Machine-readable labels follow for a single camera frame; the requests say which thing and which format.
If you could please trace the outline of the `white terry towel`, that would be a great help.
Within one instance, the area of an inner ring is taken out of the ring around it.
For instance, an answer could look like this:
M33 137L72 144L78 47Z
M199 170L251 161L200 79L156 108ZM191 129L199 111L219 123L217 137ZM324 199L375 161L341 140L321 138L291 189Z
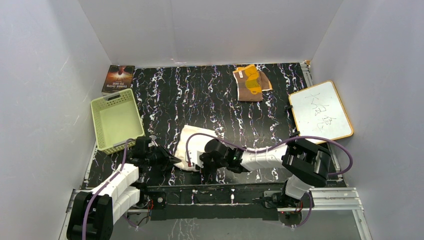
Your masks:
M189 163L186 160L186 143L190 136L202 133L210 136L217 137L215 132L213 130L200 128L196 126L190 126L185 125L180 133L180 139L176 147L176 152L174 154L175 157L181 159L180 163L176 163L174 166L180 170L183 171L190 171L190 172L199 172L196 167L190 166ZM188 151L199 151L204 153L205 152L205 145L207 142L212 140L212 137L205 136L205 135L195 135L193 136L188 143Z

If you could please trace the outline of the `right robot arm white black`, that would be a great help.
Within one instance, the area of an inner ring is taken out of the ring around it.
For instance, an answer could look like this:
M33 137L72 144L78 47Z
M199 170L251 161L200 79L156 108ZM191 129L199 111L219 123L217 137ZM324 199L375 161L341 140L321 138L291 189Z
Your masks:
M292 176L276 196L288 207L295 207L308 190L326 186L331 162L326 148L307 139L295 139L277 147L247 149L231 148L212 139L203 151L192 151L188 156L190 163L201 170L226 168L237 174L265 168L288 170Z

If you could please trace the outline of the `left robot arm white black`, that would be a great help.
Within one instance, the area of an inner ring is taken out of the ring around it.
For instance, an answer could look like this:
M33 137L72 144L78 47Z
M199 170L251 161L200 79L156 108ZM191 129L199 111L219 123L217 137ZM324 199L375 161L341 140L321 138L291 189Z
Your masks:
M66 230L68 240L108 240L114 224L127 218L131 207L147 209L148 219L153 209L165 207L165 194L148 192L138 181L139 167L153 165L166 170L181 159L146 136L129 138L121 147L123 158L116 170L91 191L76 194Z

